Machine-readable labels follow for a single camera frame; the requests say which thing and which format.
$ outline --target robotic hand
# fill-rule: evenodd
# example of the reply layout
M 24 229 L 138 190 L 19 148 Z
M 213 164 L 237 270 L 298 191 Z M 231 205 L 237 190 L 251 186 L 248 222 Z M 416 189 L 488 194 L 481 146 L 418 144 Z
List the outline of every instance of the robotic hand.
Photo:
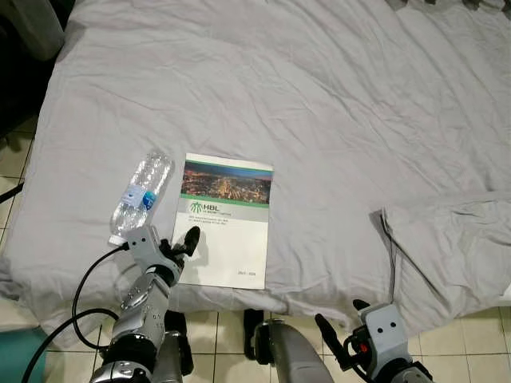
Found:
M 315 316 L 323 340 L 343 371 L 353 369 L 369 383 L 433 383 L 428 370 L 408 354 L 408 339 L 396 306 L 369 306 L 358 299 L 353 304 L 362 326 L 344 345 L 330 323 L 321 314 Z M 355 355 L 348 353 L 350 344 Z
M 183 314 L 168 311 L 170 288 L 184 268 L 184 256 L 192 256 L 200 229 L 192 227 L 183 244 L 171 247 L 159 241 L 154 227 L 143 226 L 127 234 L 129 248 L 145 273 L 133 284 L 121 304 L 121 315 L 103 365 L 91 383 L 181 383 L 193 370 Z

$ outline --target white paper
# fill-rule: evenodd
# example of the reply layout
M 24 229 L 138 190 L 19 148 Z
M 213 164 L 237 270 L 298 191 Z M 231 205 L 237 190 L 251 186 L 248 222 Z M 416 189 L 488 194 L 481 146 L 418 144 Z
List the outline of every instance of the white paper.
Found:
M 200 240 L 180 283 L 263 289 L 273 170 L 265 164 L 187 154 L 173 238 Z

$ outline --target wrinkled sheet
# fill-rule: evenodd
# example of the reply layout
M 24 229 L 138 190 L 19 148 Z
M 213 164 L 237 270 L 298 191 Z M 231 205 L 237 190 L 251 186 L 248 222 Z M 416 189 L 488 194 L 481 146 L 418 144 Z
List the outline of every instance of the wrinkled sheet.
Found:
M 397 13 L 383 0 L 77 2 L 0 290 L 16 286 L 46 330 L 68 318 L 133 169 L 158 147 L 176 161 L 153 220 L 161 237 L 186 152 L 275 169 L 266 289 L 180 285 L 172 309 L 321 312 L 352 327 L 353 298 L 395 294 L 375 211 L 511 185 L 510 31 L 497 9 L 454 0 Z M 118 255 L 98 267 L 81 307 L 117 307 L 140 273 L 132 264 Z M 419 271 L 406 273 L 402 312 L 424 287 Z M 438 305 L 411 306 L 410 333 L 466 309 Z
M 498 305 L 511 284 L 511 191 L 452 195 L 385 207 L 394 301 L 412 333 Z

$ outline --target white plastic container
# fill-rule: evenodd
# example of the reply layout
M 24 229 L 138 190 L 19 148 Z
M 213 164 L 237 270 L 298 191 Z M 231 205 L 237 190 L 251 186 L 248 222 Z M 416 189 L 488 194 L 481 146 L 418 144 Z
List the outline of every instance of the white plastic container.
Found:
M 125 233 L 151 221 L 156 202 L 174 172 L 174 162 L 154 149 L 142 160 L 110 220 L 109 243 L 120 246 Z

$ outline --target water bottle label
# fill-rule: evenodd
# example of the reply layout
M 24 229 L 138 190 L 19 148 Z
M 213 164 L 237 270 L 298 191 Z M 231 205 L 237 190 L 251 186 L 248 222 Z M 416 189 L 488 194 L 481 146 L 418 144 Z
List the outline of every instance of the water bottle label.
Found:
M 144 198 L 145 189 L 138 185 L 129 185 L 126 188 L 124 195 L 121 198 L 123 203 L 127 203 L 129 206 L 139 207 L 142 199 Z
M 147 191 L 144 194 L 144 198 L 142 199 L 142 203 L 144 204 L 146 210 L 150 210 L 153 207 L 154 201 L 156 201 L 156 194 L 152 191 Z

